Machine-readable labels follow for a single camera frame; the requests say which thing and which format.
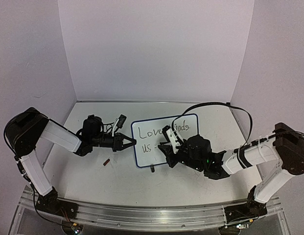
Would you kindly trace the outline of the blue framed whiteboard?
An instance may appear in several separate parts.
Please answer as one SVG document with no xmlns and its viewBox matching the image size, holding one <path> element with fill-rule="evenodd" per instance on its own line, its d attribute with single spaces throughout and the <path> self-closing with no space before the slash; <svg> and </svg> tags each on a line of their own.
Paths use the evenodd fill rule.
<svg viewBox="0 0 304 235">
<path fill-rule="evenodd" d="M 134 146 L 137 167 L 144 168 L 166 163 L 165 156 L 158 145 L 166 141 L 162 129 L 171 125 L 172 122 L 174 122 L 174 129 L 183 139 L 199 134 L 199 120 L 196 114 L 187 114 L 178 120 L 175 118 L 176 116 L 168 116 L 132 122 L 132 136 L 137 141 Z"/>
</svg>

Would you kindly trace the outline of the red marker cap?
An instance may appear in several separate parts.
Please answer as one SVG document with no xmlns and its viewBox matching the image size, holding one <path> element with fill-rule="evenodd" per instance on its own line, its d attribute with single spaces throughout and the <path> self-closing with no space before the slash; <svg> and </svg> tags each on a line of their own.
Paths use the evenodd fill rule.
<svg viewBox="0 0 304 235">
<path fill-rule="evenodd" d="M 103 163 L 103 165 L 106 166 L 109 162 L 110 162 L 110 159 L 107 159 L 107 160 Z"/>
</svg>

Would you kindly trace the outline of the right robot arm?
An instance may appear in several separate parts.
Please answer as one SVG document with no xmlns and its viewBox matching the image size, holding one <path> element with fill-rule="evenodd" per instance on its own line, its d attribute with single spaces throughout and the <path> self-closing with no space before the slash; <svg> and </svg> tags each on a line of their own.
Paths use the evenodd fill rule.
<svg viewBox="0 0 304 235">
<path fill-rule="evenodd" d="M 163 135 L 166 141 L 161 142 L 158 149 L 170 168 L 181 163 L 212 180 L 228 178 L 262 163 L 277 163 L 269 175 L 252 187 L 246 203 L 225 208 L 228 224 L 266 215 L 270 198 L 291 178 L 304 174 L 304 133 L 282 122 L 275 125 L 270 136 L 218 153 L 214 153 L 210 141 L 200 135 L 185 140 L 169 125 L 163 128 Z"/>
</svg>

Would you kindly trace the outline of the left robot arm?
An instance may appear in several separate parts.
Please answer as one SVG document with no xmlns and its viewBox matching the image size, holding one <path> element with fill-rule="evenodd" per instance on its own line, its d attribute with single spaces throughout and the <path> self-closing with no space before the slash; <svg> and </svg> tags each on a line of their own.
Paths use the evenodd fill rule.
<svg viewBox="0 0 304 235">
<path fill-rule="evenodd" d="M 135 139 L 118 132 L 125 121 L 124 115 L 113 123 L 103 123 L 100 117 L 89 115 L 82 128 L 74 133 L 33 107 L 12 118 L 4 128 L 3 137 L 14 154 L 21 175 L 37 194 L 34 208 L 70 219 L 76 217 L 78 210 L 77 203 L 59 199 L 57 190 L 47 178 L 37 157 L 39 140 L 47 140 L 79 157 L 91 153 L 95 147 L 122 151 L 137 143 Z"/>
</svg>

